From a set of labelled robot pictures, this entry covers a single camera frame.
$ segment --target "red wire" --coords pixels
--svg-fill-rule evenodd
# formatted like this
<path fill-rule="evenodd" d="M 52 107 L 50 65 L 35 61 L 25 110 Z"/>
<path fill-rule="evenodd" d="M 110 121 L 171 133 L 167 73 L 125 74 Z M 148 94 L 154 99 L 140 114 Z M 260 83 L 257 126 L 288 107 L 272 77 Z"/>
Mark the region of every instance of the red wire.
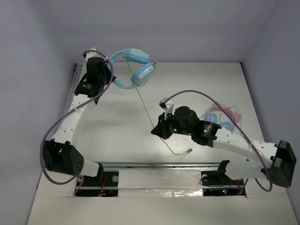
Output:
<path fill-rule="evenodd" d="M 239 188 L 240 188 L 240 184 L 236 180 L 234 180 L 234 182 L 236 182 L 238 184 Z"/>
<path fill-rule="evenodd" d="M 102 194 L 102 192 L 103 192 L 103 187 L 105 185 L 106 179 L 107 179 L 107 177 L 104 178 L 103 184 L 101 185 L 101 188 L 100 188 L 99 195 Z"/>

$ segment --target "headphone headband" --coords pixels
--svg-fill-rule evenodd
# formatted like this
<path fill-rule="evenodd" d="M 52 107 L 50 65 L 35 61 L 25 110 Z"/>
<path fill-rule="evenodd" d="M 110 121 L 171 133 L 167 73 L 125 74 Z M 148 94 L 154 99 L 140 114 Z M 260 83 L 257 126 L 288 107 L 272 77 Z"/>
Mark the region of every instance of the headphone headband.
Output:
<path fill-rule="evenodd" d="M 141 63 L 144 64 L 144 66 L 142 66 L 132 75 L 131 77 L 132 84 L 130 86 L 124 86 L 124 84 L 122 84 L 122 82 L 120 82 L 118 79 L 115 79 L 113 83 L 118 87 L 124 89 L 132 89 L 144 85 L 149 80 L 150 76 L 154 71 L 154 67 L 149 61 L 149 55 L 143 52 L 142 50 L 138 50 L 134 48 L 123 49 L 115 52 L 110 58 L 110 62 L 112 66 L 114 66 L 114 63 L 116 62 L 116 58 L 119 55 L 123 55 L 126 61 Z"/>
<path fill-rule="evenodd" d="M 221 106 L 222 109 L 228 114 L 228 115 L 232 115 L 232 119 L 235 121 L 235 122 L 238 122 L 241 118 L 241 115 L 237 115 L 236 113 L 233 113 L 230 109 L 232 107 L 226 107 L 226 106 Z M 207 113 L 211 113 L 211 112 L 222 112 L 222 110 L 217 106 L 217 105 L 213 105 L 208 111 Z"/>

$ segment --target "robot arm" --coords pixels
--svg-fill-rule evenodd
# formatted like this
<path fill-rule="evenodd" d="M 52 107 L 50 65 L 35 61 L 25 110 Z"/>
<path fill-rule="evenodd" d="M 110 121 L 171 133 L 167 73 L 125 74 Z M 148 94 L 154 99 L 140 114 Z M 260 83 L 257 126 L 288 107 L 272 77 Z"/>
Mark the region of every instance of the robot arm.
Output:
<path fill-rule="evenodd" d="M 104 59 L 95 53 L 85 56 L 87 73 L 80 80 L 69 111 L 75 112 L 64 119 L 58 131 L 50 141 L 45 141 L 43 160 L 49 171 L 64 173 L 75 177 L 86 176 L 89 182 L 99 183 L 103 176 L 103 167 L 99 163 L 85 160 L 77 150 L 79 132 L 89 113 L 95 108 L 99 98 L 79 108 L 79 106 L 97 96 L 109 83 L 112 73 Z"/>
<path fill-rule="evenodd" d="M 193 110 L 187 106 L 177 108 L 173 114 L 171 101 L 160 106 L 165 112 L 159 116 L 157 126 L 151 131 L 163 139 L 168 139 L 172 134 L 189 135 L 197 144 L 209 146 L 221 150 L 228 150 L 245 157 L 244 162 L 221 162 L 219 171 L 216 171 L 212 180 L 216 182 L 218 177 L 226 177 L 231 180 L 241 178 L 266 178 L 266 172 L 258 155 L 252 150 L 256 146 L 263 161 L 265 162 L 273 184 L 281 187 L 290 187 L 293 171 L 296 165 L 296 157 L 289 143 L 280 141 L 279 144 L 246 139 L 234 134 L 218 124 L 200 120 Z"/>

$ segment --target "white table surface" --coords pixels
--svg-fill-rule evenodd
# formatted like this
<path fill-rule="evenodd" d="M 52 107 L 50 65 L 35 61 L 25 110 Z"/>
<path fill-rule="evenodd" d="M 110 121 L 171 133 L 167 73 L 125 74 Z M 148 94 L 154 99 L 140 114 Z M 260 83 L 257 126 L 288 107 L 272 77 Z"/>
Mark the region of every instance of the white table surface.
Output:
<path fill-rule="evenodd" d="M 130 83 L 125 63 L 117 63 L 115 75 Z M 149 115 L 157 124 L 163 110 L 158 103 L 178 91 L 192 89 L 212 96 L 228 106 L 238 106 L 242 128 L 248 136 L 263 140 L 255 110 L 239 63 L 159 63 L 154 75 L 139 88 Z M 175 108 L 187 105 L 202 116 L 210 100 L 194 93 L 173 99 Z M 225 159 L 245 160 L 237 154 L 193 143 L 188 136 L 167 140 L 178 153 L 173 155 L 161 140 L 150 134 L 152 127 L 135 89 L 111 85 L 81 131 L 78 150 L 96 162 L 213 163 Z M 67 175 L 50 173 L 57 181 Z M 51 184 L 42 175 L 28 224 L 297 224 L 286 190 L 274 187 L 265 193 L 250 180 L 248 198 L 226 197 L 75 197 L 75 181 L 64 186 Z"/>

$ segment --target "black bracket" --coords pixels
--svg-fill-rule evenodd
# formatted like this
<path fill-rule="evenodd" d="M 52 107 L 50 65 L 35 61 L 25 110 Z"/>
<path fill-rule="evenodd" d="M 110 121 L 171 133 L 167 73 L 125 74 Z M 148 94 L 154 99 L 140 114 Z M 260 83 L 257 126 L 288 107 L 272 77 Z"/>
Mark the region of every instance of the black bracket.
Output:
<path fill-rule="evenodd" d="M 74 93 L 75 95 L 83 94 L 93 98 L 103 91 L 105 85 L 109 83 L 112 73 L 107 67 L 107 61 L 100 57 L 89 58 L 86 63 L 86 70 L 86 74 L 80 80 Z"/>
<path fill-rule="evenodd" d="M 208 187 L 230 185 L 232 180 L 225 175 L 228 163 L 229 160 L 223 160 L 217 170 L 201 171 L 202 184 Z"/>
<path fill-rule="evenodd" d="M 271 157 L 273 163 L 269 169 L 271 181 L 280 187 L 289 188 L 297 158 L 288 142 L 280 141 L 279 144 L 275 144 L 275 147 L 277 147 L 276 155 Z M 262 169 L 262 173 L 266 175 L 265 169 Z"/>
<path fill-rule="evenodd" d="M 49 171 L 78 176 L 83 168 L 84 158 L 70 142 L 45 141 L 43 148 L 45 167 Z"/>
<path fill-rule="evenodd" d="M 76 192 L 76 196 L 82 197 L 116 197 L 118 196 L 118 171 L 103 171 L 101 179 L 96 182 L 91 177 L 84 177 L 81 188 Z"/>

